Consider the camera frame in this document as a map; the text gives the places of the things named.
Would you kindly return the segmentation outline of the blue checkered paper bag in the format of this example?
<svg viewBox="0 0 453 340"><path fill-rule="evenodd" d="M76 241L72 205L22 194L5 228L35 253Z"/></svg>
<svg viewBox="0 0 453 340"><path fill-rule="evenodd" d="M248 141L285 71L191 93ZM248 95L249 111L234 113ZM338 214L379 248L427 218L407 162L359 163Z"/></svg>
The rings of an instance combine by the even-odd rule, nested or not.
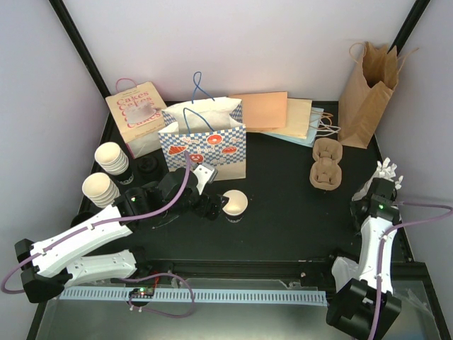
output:
<svg viewBox="0 0 453 340"><path fill-rule="evenodd" d="M202 74L193 74L194 92L206 99L177 103L162 110L165 128L158 131L167 167L207 163L218 170L217 181L246 177L246 125L240 98L213 97L201 88Z"/></svg>

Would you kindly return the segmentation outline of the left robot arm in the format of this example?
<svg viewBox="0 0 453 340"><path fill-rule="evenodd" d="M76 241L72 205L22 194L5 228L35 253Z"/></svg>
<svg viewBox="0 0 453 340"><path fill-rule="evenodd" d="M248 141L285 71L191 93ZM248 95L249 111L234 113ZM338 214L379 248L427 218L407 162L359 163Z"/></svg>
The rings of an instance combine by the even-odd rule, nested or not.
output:
<svg viewBox="0 0 453 340"><path fill-rule="evenodd" d="M206 194L214 174L199 165L179 168L160 181L126 190L112 204L66 232L41 242L22 239L15 244L21 265L22 293L31 303L46 302L64 289L109 278L132 278L143 283L152 266L135 246L114 254L90 253L141 228L160 227L186 212L216 220L229 199Z"/></svg>

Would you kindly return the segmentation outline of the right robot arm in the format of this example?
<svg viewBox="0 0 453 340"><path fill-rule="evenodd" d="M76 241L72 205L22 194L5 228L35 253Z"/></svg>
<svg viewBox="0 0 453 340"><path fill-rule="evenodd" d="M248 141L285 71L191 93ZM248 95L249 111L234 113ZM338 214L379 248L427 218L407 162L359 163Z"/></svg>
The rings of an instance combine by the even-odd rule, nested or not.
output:
<svg viewBox="0 0 453 340"><path fill-rule="evenodd" d="M322 267L321 275L336 294L329 303L327 324L354 339L382 339L400 315L401 300L391 283L391 254L396 231L385 231L401 222L394 204L396 185L373 178L365 194L350 204L362 246L359 261L338 256Z"/></svg>

